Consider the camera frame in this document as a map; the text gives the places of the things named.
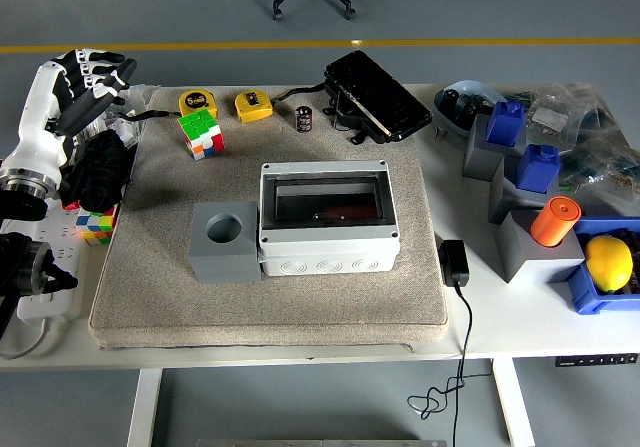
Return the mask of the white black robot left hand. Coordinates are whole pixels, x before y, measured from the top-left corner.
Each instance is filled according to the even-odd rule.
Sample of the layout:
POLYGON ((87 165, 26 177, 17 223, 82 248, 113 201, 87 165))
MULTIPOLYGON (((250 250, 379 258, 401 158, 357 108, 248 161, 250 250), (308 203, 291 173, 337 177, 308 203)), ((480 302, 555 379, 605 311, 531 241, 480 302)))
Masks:
POLYGON ((137 62, 123 54, 74 49, 42 64, 18 128, 19 143, 1 165, 3 178, 24 174, 57 185, 64 139, 102 115, 128 87, 137 62))

